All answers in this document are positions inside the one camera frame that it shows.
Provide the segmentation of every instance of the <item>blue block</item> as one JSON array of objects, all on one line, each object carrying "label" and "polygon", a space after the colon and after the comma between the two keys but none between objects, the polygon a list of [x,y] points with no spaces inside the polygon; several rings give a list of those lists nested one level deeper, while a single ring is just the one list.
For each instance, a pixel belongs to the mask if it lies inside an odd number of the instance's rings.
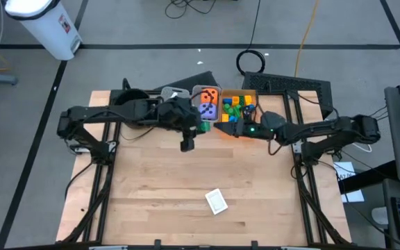
[{"label": "blue block", "polygon": [[232,103],[233,103],[233,100],[231,98],[223,98],[223,104],[231,105]]}]

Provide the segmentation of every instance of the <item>concrete floor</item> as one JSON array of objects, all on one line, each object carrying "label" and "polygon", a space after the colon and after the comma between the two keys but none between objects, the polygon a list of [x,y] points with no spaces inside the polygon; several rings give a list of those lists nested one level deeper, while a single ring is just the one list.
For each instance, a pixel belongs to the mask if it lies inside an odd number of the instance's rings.
[{"label": "concrete floor", "polygon": [[[62,2],[75,20],[87,0]],[[177,20],[164,15],[168,2],[88,1],[79,28],[85,44],[138,45],[116,50],[81,49],[67,63],[6,247],[51,244],[55,240],[64,189],[74,164],[74,156],[56,136],[61,111],[87,105],[93,90],[120,88],[124,77],[133,87],[151,89],[210,70],[222,87],[241,87],[243,77],[235,68],[241,49],[211,49],[214,46],[208,44],[248,43],[257,2],[218,0],[208,15],[188,10]],[[387,2],[400,28],[400,0]],[[204,10],[211,3],[193,4]],[[312,8],[313,1],[262,0],[254,44],[300,44]],[[0,230],[60,64],[44,49],[17,49],[16,44],[38,42],[18,22],[6,18],[5,25],[3,44],[13,46],[2,47],[0,54],[11,63],[19,84],[0,85]],[[140,49],[140,44],[155,46]],[[203,49],[158,49],[159,44],[198,44]],[[399,41],[379,0],[321,0],[307,44],[399,45]],[[259,51],[269,54],[265,73],[293,75],[296,49]],[[242,59],[242,67],[248,71],[259,66],[251,56]],[[305,49],[299,77],[330,81],[333,103],[341,114],[371,114],[385,105],[383,89],[400,85],[400,49]],[[383,139],[372,146],[373,153],[351,146],[346,151],[373,166],[393,159],[388,121],[381,121],[380,127]],[[356,162],[354,165],[365,170]],[[364,194],[366,202],[356,206],[365,214],[383,205],[381,187],[369,187]],[[354,242],[384,246],[380,233],[350,207],[346,212]]]}]

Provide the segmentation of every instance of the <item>wooden tabletop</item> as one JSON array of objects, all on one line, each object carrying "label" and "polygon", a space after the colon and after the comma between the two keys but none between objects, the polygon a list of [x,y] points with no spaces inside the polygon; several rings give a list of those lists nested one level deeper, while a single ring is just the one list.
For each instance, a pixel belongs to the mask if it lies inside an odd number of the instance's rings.
[{"label": "wooden tabletop", "polygon": [[[109,94],[94,91],[90,106],[107,105]],[[318,101],[315,92],[300,94]],[[259,102],[265,111],[285,116],[281,97],[260,96]],[[300,104],[305,123],[322,120],[318,105],[303,99]],[[85,127],[101,139],[103,124]],[[122,126],[125,138],[143,132]],[[270,156],[266,141],[234,138],[212,128],[194,139],[195,150],[182,153],[181,139],[180,133],[159,128],[137,141],[120,136],[103,244],[152,245],[160,239],[163,245],[248,246],[252,240],[260,246],[307,245],[297,182],[290,176],[291,147]],[[277,146],[272,142],[272,150]],[[333,164],[330,156],[321,160]],[[73,175],[89,161],[87,154],[77,156]],[[322,211],[341,236],[351,240],[334,170],[322,164],[314,170]],[[70,187],[57,240],[68,236],[88,209],[94,173],[95,167]],[[228,204],[218,215],[205,199],[215,188]],[[314,241],[319,242],[309,211]],[[97,224],[98,213],[91,239]]]}]

